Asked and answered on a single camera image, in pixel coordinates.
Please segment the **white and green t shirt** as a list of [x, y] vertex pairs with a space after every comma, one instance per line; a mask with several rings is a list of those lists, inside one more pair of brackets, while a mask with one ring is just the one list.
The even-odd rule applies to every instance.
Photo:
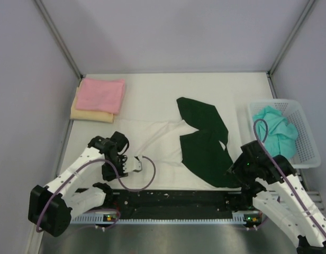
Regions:
[[117, 120], [114, 130], [130, 141], [127, 155], [143, 159], [143, 171], [130, 173], [128, 188], [212, 190], [240, 184], [227, 171], [236, 159], [229, 130], [214, 105], [177, 99], [181, 120], [147, 122]]

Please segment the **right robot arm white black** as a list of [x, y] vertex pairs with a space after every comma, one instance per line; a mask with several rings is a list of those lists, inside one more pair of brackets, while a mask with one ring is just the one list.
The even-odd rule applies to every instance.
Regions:
[[281, 155], [270, 157], [258, 141], [241, 147], [228, 173], [241, 188], [241, 204], [256, 208], [292, 241], [297, 253], [326, 253], [326, 217]]

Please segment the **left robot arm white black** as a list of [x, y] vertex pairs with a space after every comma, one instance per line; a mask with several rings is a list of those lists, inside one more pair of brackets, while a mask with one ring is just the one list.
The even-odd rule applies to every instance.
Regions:
[[72, 219], [96, 207], [110, 209], [114, 198], [108, 184], [94, 183], [81, 193], [77, 189], [97, 168], [111, 170], [116, 178], [123, 176], [124, 153], [128, 148], [129, 140], [120, 132], [114, 132], [110, 138], [96, 136], [63, 173], [45, 186], [36, 185], [30, 192], [28, 211], [36, 231], [58, 237]]

